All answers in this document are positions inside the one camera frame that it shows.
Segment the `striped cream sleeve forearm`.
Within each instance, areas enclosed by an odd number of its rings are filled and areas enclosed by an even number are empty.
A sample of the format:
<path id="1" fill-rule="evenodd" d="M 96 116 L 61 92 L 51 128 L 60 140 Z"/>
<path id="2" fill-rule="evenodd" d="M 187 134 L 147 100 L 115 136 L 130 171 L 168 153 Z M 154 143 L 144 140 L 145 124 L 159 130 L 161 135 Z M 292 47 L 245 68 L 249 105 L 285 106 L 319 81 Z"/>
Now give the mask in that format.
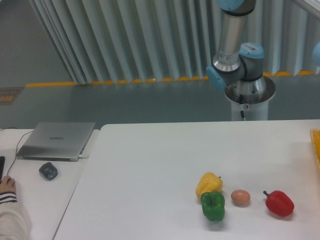
<path id="1" fill-rule="evenodd" d="M 12 191 L 0 194 L 0 239 L 29 240 L 30 231 L 23 207 Z"/>

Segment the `person's hand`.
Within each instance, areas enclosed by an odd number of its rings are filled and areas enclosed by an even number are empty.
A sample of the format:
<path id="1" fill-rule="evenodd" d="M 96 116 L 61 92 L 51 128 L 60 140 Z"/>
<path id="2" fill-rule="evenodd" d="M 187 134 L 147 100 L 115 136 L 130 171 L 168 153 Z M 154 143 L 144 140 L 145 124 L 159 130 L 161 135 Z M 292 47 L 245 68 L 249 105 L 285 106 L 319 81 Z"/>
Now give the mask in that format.
<path id="1" fill-rule="evenodd" d="M 6 175 L 0 181 L 0 194 L 16 193 L 16 181 L 14 178 Z"/>

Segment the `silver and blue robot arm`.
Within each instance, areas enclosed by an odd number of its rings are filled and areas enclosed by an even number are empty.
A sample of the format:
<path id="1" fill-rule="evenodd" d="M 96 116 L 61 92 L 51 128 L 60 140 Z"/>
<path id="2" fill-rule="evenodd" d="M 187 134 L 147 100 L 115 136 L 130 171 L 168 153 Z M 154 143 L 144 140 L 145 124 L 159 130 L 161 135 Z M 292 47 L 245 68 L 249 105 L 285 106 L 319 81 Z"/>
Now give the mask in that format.
<path id="1" fill-rule="evenodd" d="M 264 72 L 320 70 L 320 3 L 317 0 L 219 0 L 221 33 L 206 69 L 217 89 Z"/>

